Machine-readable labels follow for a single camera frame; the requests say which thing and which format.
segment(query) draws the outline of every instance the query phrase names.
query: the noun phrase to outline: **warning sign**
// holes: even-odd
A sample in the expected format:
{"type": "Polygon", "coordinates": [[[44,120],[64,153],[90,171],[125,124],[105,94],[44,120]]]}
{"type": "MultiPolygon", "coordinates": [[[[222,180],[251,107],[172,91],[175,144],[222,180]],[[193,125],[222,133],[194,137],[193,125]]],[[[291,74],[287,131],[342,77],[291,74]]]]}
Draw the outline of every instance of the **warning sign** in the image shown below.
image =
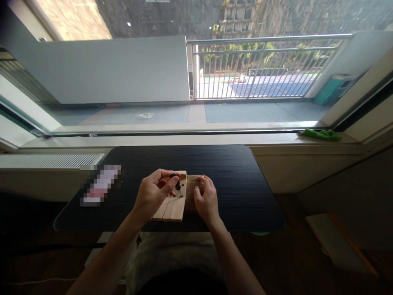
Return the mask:
{"type": "Polygon", "coordinates": [[[154,112],[153,113],[149,112],[149,113],[140,114],[138,116],[140,116],[142,118],[151,118],[151,117],[153,117],[153,115],[154,115],[154,112]]]}

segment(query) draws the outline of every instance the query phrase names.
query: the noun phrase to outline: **left hand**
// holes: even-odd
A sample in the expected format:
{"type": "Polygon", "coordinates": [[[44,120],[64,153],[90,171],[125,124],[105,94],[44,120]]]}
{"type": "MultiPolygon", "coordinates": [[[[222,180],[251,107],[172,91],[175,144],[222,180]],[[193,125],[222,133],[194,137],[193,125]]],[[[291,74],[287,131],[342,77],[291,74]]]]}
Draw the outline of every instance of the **left hand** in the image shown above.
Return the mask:
{"type": "Polygon", "coordinates": [[[142,179],[134,208],[130,215],[133,222],[142,228],[160,208],[168,194],[175,195],[173,189],[180,179],[180,174],[172,177],[168,182],[165,177],[170,177],[175,171],[158,169],[148,177],[142,179]]]}

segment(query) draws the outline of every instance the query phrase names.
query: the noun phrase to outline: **grey wall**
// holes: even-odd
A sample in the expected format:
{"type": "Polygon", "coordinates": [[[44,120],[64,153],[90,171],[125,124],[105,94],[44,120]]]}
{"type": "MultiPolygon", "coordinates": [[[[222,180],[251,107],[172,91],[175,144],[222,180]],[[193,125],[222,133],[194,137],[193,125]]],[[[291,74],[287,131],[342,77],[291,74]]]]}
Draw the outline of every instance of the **grey wall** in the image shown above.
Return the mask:
{"type": "Polygon", "coordinates": [[[38,42],[6,12],[0,43],[63,104],[190,99],[185,36],[38,42]]]}
{"type": "Polygon", "coordinates": [[[326,66],[317,82],[307,93],[316,97],[333,75],[362,75],[393,47],[393,31],[356,32],[349,45],[326,66]]]}
{"type": "Polygon", "coordinates": [[[393,250],[393,147],[303,192],[310,214],[332,213],[362,249],[393,250]]]}

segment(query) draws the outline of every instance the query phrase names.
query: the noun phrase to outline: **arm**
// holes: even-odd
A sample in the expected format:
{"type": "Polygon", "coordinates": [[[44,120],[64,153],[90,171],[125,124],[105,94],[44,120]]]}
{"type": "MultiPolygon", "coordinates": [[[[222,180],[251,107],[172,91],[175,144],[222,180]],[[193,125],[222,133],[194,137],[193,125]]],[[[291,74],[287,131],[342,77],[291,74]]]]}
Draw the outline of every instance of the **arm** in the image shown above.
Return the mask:
{"type": "Polygon", "coordinates": [[[70,294],[112,294],[124,272],[133,249],[133,239],[152,218],[162,202],[179,181],[175,176],[166,182],[174,171],[158,169],[140,184],[134,208],[124,219],[110,241],[83,271],[68,290],[70,294]]]}
{"type": "Polygon", "coordinates": [[[195,187],[196,209],[212,234],[228,293],[266,295],[219,216],[213,181],[207,176],[198,179],[203,181],[205,193],[201,195],[199,187],[195,187]]]}

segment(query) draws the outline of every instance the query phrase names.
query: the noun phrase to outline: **balcony floor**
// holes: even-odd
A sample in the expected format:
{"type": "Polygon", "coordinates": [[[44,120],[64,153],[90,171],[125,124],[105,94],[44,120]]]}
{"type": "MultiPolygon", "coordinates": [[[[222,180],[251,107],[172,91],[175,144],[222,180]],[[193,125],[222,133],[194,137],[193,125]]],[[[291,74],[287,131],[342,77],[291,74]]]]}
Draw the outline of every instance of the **balcony floor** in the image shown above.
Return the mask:
{"type": "Polygon", "coordinates": [[[311,101],[205,102],[205,104],[120,104],[42,106],[63,126],[318,121],[331,106],[311,101]],[[153,113],[150,118],[141,115],[153,113]]]}

